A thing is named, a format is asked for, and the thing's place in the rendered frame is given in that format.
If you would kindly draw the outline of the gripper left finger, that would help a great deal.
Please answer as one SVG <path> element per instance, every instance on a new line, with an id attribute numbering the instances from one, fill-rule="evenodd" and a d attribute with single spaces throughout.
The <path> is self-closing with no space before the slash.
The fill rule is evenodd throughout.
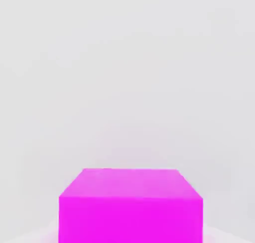
<path id="1" fill-rule="evenodd" d="M 53 220 L 46 227 L 18 236 L 11 243 L 58 243 L 58 221 Z"/>

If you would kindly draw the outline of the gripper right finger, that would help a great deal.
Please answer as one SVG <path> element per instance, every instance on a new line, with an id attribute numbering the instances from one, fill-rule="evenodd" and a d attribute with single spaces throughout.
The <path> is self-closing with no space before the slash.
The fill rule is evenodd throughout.
<path id="1" fill-rule="evenodd" d="M 239 239 L 219 229 L 204 226 L 203 243 L 239 243 Z"/>

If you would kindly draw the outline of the small magenta cube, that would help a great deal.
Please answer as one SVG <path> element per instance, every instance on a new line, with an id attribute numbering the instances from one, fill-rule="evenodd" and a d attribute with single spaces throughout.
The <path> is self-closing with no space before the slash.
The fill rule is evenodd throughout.
<path id="1" fill-rule="evenodd" d="M 203 199 L 176 169 L 86 168 L 59 196 L 58 243 L 203 243 Z"/>

